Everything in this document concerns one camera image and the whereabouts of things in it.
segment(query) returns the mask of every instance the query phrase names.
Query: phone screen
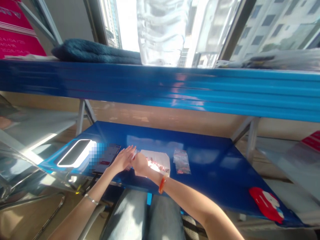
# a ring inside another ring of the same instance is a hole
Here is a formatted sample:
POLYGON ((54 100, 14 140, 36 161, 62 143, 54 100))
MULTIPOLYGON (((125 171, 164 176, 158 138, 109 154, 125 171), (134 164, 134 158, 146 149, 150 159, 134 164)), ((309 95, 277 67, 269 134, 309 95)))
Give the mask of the phone screen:
POLYGON ((66 153, 63 159, 59 162, 59 165, 72 165, 83 150, 87 147, 91 140, 79 140, 76 144, 66 153))
POLYGON ((104 158, 100 160, 99 164, 96 166, 94 173, 104 173, 104 171, 111 165, 113 160, 116 158, 119 152, 120 145, 110 144, 104 153, 104 158))

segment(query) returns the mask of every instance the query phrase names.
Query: blue towel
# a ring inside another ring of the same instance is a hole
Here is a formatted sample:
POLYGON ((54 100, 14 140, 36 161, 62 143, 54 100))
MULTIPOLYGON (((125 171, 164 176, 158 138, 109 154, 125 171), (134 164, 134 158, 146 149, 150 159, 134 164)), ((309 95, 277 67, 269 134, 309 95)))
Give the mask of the blue towel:
POLYGON ((67 39, 52 49, 52 54, 66 62, 94 62, 141 65, 140 53, 132 52, 84 39, 67 39))

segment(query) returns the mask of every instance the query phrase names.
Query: bracelet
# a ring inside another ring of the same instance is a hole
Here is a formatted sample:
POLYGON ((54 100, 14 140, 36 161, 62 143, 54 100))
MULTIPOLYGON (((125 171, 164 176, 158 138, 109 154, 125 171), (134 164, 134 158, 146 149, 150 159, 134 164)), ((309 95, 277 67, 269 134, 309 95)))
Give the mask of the bracelet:
POLYGON ((90 202, 94 203, 96 206, 99 204, 99 202, 91 198, 87 193, 84 195, 84 197, 90 200, 90 202))
POLYGON ((161 183, 159 185, 159 193, 162 194, 163 193, 163 187, 164 187, 164 184, 166 182, 166 179, 167 179, 167 176, 168 174, 165 174, 163 175, 162 179, 161 179, 161 183))

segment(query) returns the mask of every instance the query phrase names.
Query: leg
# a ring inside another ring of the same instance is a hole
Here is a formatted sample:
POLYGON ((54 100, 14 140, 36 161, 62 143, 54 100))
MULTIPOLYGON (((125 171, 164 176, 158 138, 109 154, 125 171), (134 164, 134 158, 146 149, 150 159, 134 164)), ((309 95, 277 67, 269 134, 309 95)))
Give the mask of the leg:
POLYGON ((181 210, 171 198, 153 195, 148 239, 185 240, 181 210))
POLYGON ((146 214, 147 193, 126 188, 109 219, 102 239, 141 240, 146 214))

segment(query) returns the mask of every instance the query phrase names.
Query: silver bracelet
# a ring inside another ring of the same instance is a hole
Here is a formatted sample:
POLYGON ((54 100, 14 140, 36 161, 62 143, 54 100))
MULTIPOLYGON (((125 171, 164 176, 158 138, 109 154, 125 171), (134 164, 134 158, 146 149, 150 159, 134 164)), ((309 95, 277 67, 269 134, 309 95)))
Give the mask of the silver bracelet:
POLYGON ((91 198, 87 193, 86 193, 86 195, 84 195, 84 197, 86 197, 87 199, 89 199, 90 202, 94 203, 96 206, 99 204, 99 202, 97 202, 96 200, 94 200, 93 198, 91 198))

